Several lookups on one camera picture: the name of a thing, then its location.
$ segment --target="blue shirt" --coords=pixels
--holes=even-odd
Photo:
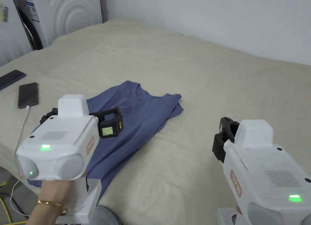
[[[179,94],[151,96],[139,83],[126,81],[87,100],[90,113],[108,110],[117,105],[124,124],[124,130],[118,137],[100,139],[87,166],[88,178],[101,179],[99,198],[135,152],[159,132],[167,120],[182,113],[180,99]],[[39,181],[29,183],[41,186]]]

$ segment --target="beige bedsheet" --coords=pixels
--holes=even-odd
[[[311,66],[116,19],[62,36],[1,67],[0,76],[14,69],[27,77],[0,91],[0,165],[14,175],[13,153],[26,116],[17,108],[21,84],[38,82],[40,94],[23,138],[64,94],[89,98],[131,80],[152,95],[182,95],[184,112],[132,158],[100,201],[125,224],[216,225],[217,209],[235,205],[211,151],[224,116],[267,120],[274,141],[311,175]]]

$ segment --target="speaker grille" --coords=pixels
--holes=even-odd
[[[275,187],[301,187],[289,171],[265,171]]]
[[[45,141],[59,141],[62,140],[68,132],[66,131],[51,131],[43,134],[43,136],[40,138],[40,140]]]

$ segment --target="white handheld gripper device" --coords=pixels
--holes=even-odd
[[[105,116],[114,118],[105,121]],[[69,212],[57,224],[89,223],[101,191],[100,179],[81,178],[100,137],[116,137],[123,129],[118,107],[89,113],[83,95],[64,95],[58,114],[46,119],[17,150],[24,176],[34,181],[74,180],[64,205]]]
[[[243,214],[219,209],[219,225],[311,225],[311,179],[266,121],[222,118],[213,152]]]

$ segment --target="white cable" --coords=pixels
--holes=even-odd
[[[16,167],[17,167],[19,179],[18,179],[18,181],[15,183],[15,185],[14,185],[13,188],[12,188],[11,198],[10,198],[10,205],[11,205],[12,209],[15,210],[17,213],[19,213],[19,214],[21,214],[21,215],[23,215],[23,216],[29,217],[30,215],[26,215],[26,214],[23,214],[23,213],[17,211],[17,210],[13,207],[13,205],[12,205],[13,190],[14,190],[15,186],[17,185],[17,183],[20,182],[21,179],[22,179],[22,177],[20,176],[20,171],[19,171],[19,168],[18,168],[18,165],[17,165],[17,161],[16,161],[16,152],[17,152],[18,144],[19,144],[19,142],[20,142],[20,140],[21,140],[21,137],[22,137],[22,133],[23,133],[23,130],[24,130],[24,126],[25,126],[26,120],[27,120],[28,115],[29,115],[30,106],[27,106],[26,109],[27,109],[27,115],[26,115],[26,118],[25,118],[25,120],[24,120],[22,129],[21,129],[21,133],[20,133],[20,136],[18,137],[18,141],[17,141],[16,147],[15,147],[15,151],[14,151],[14,161],[15,161],[15,165],[16,165]]]

